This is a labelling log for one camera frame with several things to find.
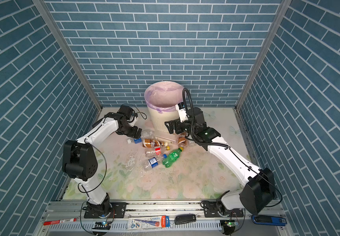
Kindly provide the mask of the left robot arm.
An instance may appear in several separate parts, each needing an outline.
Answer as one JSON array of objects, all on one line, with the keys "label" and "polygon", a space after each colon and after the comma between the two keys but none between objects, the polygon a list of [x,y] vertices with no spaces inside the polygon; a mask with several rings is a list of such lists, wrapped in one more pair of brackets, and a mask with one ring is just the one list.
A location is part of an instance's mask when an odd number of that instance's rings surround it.
[{"label": "left robot arm", "polygon": [[138,113],[128,105],[121,105],[116,113],[109,112],[92,125],[92,129],[63,147],[62,171],[78,184],[79,192],[87,195],[86,211],[94,217],[107,218],[113,213],[110,197],[98,180],[97,146],[114,132],[138,139],[141,129],[135,126]]}]

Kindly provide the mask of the clear bottle red label yellow cap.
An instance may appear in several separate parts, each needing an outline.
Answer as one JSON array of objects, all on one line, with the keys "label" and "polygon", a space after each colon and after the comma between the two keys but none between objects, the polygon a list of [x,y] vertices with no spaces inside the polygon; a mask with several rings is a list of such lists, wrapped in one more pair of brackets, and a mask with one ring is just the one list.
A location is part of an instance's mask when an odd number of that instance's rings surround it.
[{"label": "clear bottle red label yellow cap", "polygon": [[170,146],[156,146],[154,148],[149,148],[145,151],[147,157],[159,156],[165,154],[170,150]]}]

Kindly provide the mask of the clear bottle blue label white cap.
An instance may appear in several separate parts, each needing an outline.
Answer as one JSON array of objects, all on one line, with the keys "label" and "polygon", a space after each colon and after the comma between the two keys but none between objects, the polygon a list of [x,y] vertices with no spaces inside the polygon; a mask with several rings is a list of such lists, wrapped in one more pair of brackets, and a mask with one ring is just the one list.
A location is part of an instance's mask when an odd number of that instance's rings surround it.
[{"label": "clear bottle blue label white cap", "polygon": [[154,135],[154,131],[153,130],[143,130],[141,132],[140,138],[129,138],[127,139],[127,143],[128,144],[138,144],[141,143],[144,139],[151,139]]}]

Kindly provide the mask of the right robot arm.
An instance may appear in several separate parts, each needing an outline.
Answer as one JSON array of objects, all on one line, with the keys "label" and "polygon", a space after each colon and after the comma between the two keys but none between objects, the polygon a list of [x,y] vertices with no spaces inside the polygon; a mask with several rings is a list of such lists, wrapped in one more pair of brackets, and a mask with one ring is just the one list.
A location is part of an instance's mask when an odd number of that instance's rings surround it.
[{"label": "right robot arm", "polygon": [[165,122],[170,134],[186,134],[186,138],[216,156],[238,178],[243,186],[241,192],[225,192],[217,199],[220,212],[244,208],[252,215],[258,215],[264,208],[271,207],[278,189],[274,174],[268,168],[262,169],[251,163],[232,148],[214,128],[207,126],[203,112],[194,107],[190,92],[184,88],[183,101],[176,105],[179,118]]}]

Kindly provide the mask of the green plastic bottle yellow cap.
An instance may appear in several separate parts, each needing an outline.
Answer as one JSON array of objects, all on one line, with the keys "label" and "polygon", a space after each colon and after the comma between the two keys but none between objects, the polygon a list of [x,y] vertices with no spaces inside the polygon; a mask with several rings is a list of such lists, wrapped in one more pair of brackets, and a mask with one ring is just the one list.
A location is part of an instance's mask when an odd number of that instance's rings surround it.
[{"label": "green plastic bottle yellow cap", "polygon": [[184,151],[183,147],[179,147],[178,149],[173,150],[168,156],[167,158],[165,158],[162,161],[162,164],[166,167],[166,168],[170,168],[179,158],[181,153]]}]

